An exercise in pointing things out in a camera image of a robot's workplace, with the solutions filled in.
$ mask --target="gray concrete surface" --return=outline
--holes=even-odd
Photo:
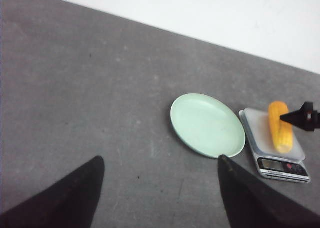
[[[58,0],[1,0],[1,13],[2,212],[101,155],[92,227],[225,228],[217,160],[177,138],[172,102],[320,109],[317,74]],[[296,130],[310,184],[263,179],[318,214],[319,134]],[[259,177],[248,145],[233,160]]]

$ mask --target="corn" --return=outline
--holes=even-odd
[[[288,153],[293,147],[292,125],[280,120],[280,116],[289,113],[286,103],[274,101],[269,105],[269,125],[274,148],[280,153]]]

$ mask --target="white wall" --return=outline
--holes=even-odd
[[[64,0],[320,74],[320,0]]]

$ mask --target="kitchen scale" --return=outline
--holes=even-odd
[[[293,134],[293,147],[288,153],[274,149],[267,112],[246,108],[239,112],[254,162],[259,173],[269,179],[309,183],[311,178],[303,160],[306,155]]]

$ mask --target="scale platform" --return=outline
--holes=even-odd
[[[293,134],[293,147],[289,153],[274,149],[267,112],[246,108],[239,112],[247,135],[254,162],[259,173],[268,179],[309,183],[311,178],[303,163],[306,155]]]

